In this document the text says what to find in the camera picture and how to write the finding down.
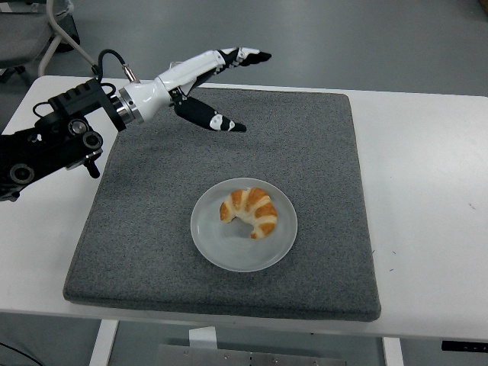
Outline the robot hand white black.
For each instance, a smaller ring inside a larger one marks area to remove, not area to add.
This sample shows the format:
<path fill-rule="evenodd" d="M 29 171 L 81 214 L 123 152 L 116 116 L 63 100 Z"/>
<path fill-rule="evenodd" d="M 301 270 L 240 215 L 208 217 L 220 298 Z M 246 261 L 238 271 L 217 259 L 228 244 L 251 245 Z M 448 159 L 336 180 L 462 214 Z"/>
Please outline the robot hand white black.
<path fill-rule="evenodd" d="M 151 82 L 131 82 L 120 90 L 121 103 L 138 123 L 151 120 L 163 107 L 172 107 L 179 117 L 204 129 L 245 132 L 245 125 L 192 98 L 190 93 L 226 69 L 255 65 L 270 58 L 270 53 L 248 47 L 208 50 L 169 68 Z"/>

